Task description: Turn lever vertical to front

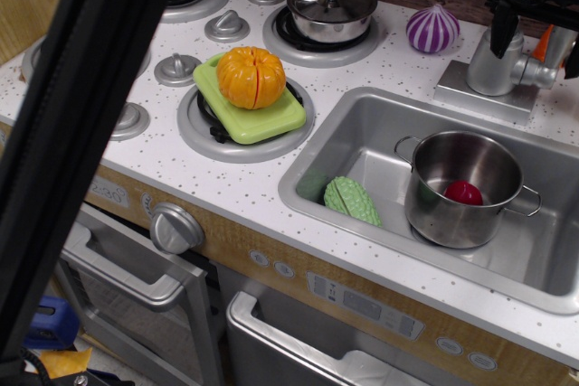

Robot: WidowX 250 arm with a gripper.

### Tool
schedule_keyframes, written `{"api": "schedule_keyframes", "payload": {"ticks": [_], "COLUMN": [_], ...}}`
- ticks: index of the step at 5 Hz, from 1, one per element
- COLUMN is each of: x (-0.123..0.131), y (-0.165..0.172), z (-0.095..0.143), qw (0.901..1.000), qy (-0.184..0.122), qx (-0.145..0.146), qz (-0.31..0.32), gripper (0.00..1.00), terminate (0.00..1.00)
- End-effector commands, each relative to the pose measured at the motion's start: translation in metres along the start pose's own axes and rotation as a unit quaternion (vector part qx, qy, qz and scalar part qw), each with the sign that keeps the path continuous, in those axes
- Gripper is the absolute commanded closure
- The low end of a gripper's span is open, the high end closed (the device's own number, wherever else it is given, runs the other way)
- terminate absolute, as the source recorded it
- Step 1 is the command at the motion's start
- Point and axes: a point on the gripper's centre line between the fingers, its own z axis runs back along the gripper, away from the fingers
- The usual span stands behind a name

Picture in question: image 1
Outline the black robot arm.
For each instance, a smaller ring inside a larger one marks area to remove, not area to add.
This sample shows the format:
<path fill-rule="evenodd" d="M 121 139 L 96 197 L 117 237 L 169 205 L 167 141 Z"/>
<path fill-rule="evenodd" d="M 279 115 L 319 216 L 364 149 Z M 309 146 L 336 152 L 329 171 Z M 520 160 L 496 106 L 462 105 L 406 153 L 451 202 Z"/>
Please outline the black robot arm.
<path fill-rule="evenodd" d="M 61 0 L 1 164 L 1 322 L 12 359 L 64 236 L 99 167 L 134 175 L 204 221 L 204 256 L 473 385 L 575 385 L 578 294 L 516 295 L 500 276 L 416 240 L 395 201 L 388 232 L 315 204 L 332 169 L 357 164 L 365 140 L 461 124 L 512 150 L 549 210 L 578 223 L 578 151 L 393 93 L 354 87 L 321 98 L 315 135 L 288 164 L 264 163 L 237 186 L 233 167 L 189 155 L 168 135 L 134 149 L 108 139 L 152 38 L 163 0 Z"/>

